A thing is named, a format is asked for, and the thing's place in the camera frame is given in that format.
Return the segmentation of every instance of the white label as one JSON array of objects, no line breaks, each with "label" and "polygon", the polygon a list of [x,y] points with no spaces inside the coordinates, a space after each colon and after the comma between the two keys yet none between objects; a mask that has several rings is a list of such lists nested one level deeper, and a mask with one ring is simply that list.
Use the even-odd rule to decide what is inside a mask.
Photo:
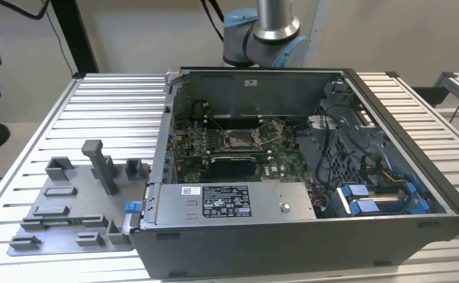
[{"label": "white label", "polygon": [[200,195],[200,187],[182,187],[183,195]]},{"label": "white label", "polygon": [[69,225],[67,221],[60,221],[60,222],[47,222],[44,223],[45,226],[57,226],[57,225]]},{"label": "white label", "polygon": [[246,80],[246,87],[256,87],[258,80]]}]

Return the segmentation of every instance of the metal rail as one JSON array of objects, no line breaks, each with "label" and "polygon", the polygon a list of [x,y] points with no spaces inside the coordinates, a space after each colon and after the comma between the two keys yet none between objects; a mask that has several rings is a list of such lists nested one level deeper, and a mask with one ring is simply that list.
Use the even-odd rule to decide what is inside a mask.
[{"label": "metal rail", "polygon": [[[362,73],[439,170],[459,190],[459,132],[399,78]],[[116,163],[152,163],[164,105],[163,75],[88,74],[73,80],[0,183],[0,282],[138,282],[152,280],[135,251],[9,257],[16,235],[47,179],[51,156],[88,164],[79,148],[103,140]],[[427,245],[402,266],[306,274],[210,279],[210,282],[458,282],[459,237]]]}]

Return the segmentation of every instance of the blue latch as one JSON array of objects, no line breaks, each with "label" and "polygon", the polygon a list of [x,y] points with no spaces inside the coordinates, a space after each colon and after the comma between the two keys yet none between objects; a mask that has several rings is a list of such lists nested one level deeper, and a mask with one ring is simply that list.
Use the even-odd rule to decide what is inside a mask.
[{"label": "blue latch", "polygon": [[344,185],[342,187],[343,195],[346,197],[354,196],[356,198],[370,196],[370,190],[366,185]]},{"label": "blue latch", "polygon": [[424,199],[416,200],[416,205],[410,209],[411,214],[427,214],[431,207]]},{"label": "blue latch", "polygon": [[408,190],[410,195],[414,195],[416,193],[415,185],[411,182],[406,183],[406,188]]},{"label": "blue latch", "polygon": [[124,211],[127,213],[140,213],[142,211],[142,203],[139,202],[128,202],[124,206]]},{"label": "blue latch", "polygon": [[379,207],[374,200],[356,200],[350,204],[350,209],[355,216],[379,212]]}]

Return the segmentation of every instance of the regulatory symbols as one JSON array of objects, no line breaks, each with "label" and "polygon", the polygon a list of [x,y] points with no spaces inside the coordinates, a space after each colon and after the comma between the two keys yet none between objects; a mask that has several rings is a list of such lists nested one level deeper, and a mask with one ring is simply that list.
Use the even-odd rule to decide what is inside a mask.
[{"label": "regulatory symbols", "polygon": [[214,206],[226,206],[226,201],[224,201],[224,199],[218,199],[218,200],[214,202]]}]

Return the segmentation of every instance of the white wall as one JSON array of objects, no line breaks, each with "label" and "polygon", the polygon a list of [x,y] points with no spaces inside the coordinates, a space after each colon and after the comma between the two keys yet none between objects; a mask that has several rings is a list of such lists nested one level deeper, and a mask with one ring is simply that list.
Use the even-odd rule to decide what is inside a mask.
[{"label": "white wall", "polygon": [[[32,13],[41,7],[40,0],[13,3]],[[47,17],[35,21],[0,6],[0,54],[0,122],[41,121],[71,79]]]},{"label": "white wall", "polygon": [[[302,33],[310,36],[318,0],[295,0]],[[219,0],[224,13],[255,8],[255,0]],[[175,66],[220,66],[222,42],[199,0],[80,0],[101,69],[159,73]],[[222,24],[212,12],[214,21]]]},{"label": "white wall", "polygon": [[334,0],[315,66],[432,84],[459,71],[459,0]]},{"label": "white wall", "polygon": [[[316,2],[295,0],[306,35]],[[40,0],[13,3],[32,13],[41,6]],[[224,12],[255,7],[255,0],[219,3]],[[160,73],[175,66],[220,65],[222,42],[199,0],[79,0],[79,6],[101,72]],[[41,121],[71,79],[47,18],[33,21],[0,6],[0,52],[0,122]]]}]

